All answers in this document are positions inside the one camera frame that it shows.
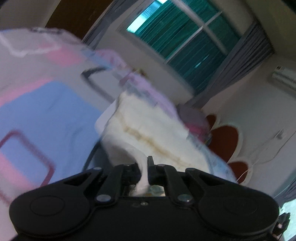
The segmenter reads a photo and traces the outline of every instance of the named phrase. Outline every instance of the white cord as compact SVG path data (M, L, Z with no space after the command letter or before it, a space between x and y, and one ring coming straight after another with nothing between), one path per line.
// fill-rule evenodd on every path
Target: white cord
M283 191L281 191L278 195L280 195L282 192L286 191L289 187L291 186L291 184L289 184L289 186L287 186Z
M258 147L256 147L255 149L251 150L247 156L249 156L249 158L252 160L252 159L257 159L258 155L262 152L262 149L259 149L259 148L262 148L264 147L266 144L269 144L270 141L274 140L278 135L279 133L282 131L280 130L279 132L277 132L276 134L274 134L272 137L270 137L269 139L267 139L265 142L263 142L261 145L259 145ZM251 158L252 155L256 154L256 151L260 151L256 156L255 158Z
M279 133L282 131L280 130L275 136L273 136L271 139L268 139L266 142L264 142L263 144L261 144L259 147L262 147L264 146L265 144L269 143L270 141L274 140L278 135ZM284 147L284 145L292 138L292 136L294 136L294 134L296 133L296 131L288 138L288 140L286 140L286 142L281 146L281 148L277 151L277 153L273 156L273 158L269 159L268 161L265 161L265 162L261 162L260 164L265 164L265 163L268 163L270 161L272 161L278 154L279 152L281 151L281 149ZM260 158L258 158L258 160L256 162L254 162L254 164L252 166L250 166L238 179L237 179L237 182L239 181L239 179L246 173L248 172L254 165L256 165L258 162L259 162Z

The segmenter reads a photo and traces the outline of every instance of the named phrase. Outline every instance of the laundry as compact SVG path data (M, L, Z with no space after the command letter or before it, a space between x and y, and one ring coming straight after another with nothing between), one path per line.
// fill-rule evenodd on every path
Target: laundry
M153 156L155 164L172 165L178 171L194 167L210 172L205 156L187 139L188 134L181 122L171 119L159 106L125 91L102 134L102 144L112 165L138 164L142 177L131 193L137 196L149 188L148 156Z

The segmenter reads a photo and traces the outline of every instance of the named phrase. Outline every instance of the folded clothing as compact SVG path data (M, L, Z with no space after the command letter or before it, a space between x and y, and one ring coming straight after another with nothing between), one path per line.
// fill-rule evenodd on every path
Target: folded clothing
M179 120L175 105L165 95L157 91L144 76L133 72L132 67L118 53L110 49L100 49L96 50L96 55L116 69L116 75L119 77L123 89L135 93L151 105L158 105L171 118Z
M210 126L205 114L196 108L183 104L179 104L177 110L180 119L189 128L190 133L201 142L206 142L210 137Z
M125 91L102 134L102 145L113 165L138 164L142 177L132 195L142 195L149 188L148 156L153 156L155 164L172 165L178 171L194 167L210 173L205 156L187 139L188 134L181 122L158 105L153 107Z

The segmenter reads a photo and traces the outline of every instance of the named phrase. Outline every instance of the cable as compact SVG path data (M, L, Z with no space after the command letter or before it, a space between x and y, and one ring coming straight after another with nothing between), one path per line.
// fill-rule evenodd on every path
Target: cable
M266 143L268 143L269 141L271 141L271 140L274 140L278 135L279 135L279 133L281 132L282 130L280 130L273 138L271 138L271 139L268 139L266 142L264 142L261 146L259 146L259 147L262 147L262 146L264 146ZM296 133L296 131L294 131L294 133L288 138L288 140L286 140L285 141L285 143L280 147L280 149L277 151L277 153L274 155L274 157L273 158L271 158L271 159L269 159L268 161L265 161L265 162L260 162L259 164L265 164L265 163L268 163L268 162L270 162L270 161L272 161L278 154L279 154L279 152L281 151L281 149L285 146L285 144L292 138L292 136L294 136L294 134ZM256 161L256 162L254 162L254 164L252 165L252 166L250 166L238 179L237 179L237 182L239 181L239 179L246 173L246 172L248 172L254 165L256 165L258 162L259 162L259 160L260 160L260 158L258 158L258 160Z
M272 141L272 140L274 140L276 137L277 137L277 135L280 133L281 131L279 131L279 132L277 132L277 134L275 134L274 136L272 136L271 138L269 138L267 141L265 141L265 142L263 142L261 145L259 145L258 147L256 147L255 149L253 149L252 150L252 154L255 154L256 153L256 151L259 149L259 148L261 148L261 147L263 147L264 145L266 145L267 143L269 143L270 141ZM250 166L238 179L237 179L237 182L239 181L239 179L246 173L246 172L248 172L254 165L256 165L257 163L258 163L258 161L260 160L260 158L258 158L258 160L256 161L256 162L254 162L253 163L253 165L252 166Z
M269 159L268 161L261 162L260 164L265 164L265 163L268 163L268 162L272 161L279 154L279 152L285 146L285 144L292 138L292 136L294 136L295 133L296 133L296 131L294 131L294 133L288 138L288 140L285 141L285 143L281 146L281 148L277 151L277 153L274 155L273 158Z
M281 191L278 195L280 195L282 192L286 191L289 187L291 186L291 184L289 184L289 186L287 186L283 191Z

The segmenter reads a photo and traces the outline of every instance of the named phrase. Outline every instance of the window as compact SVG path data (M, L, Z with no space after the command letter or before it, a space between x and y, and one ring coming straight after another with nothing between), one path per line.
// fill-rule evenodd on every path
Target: window
M150 3L125 31L157 52L195 94L202 92L240 37L207 0Z

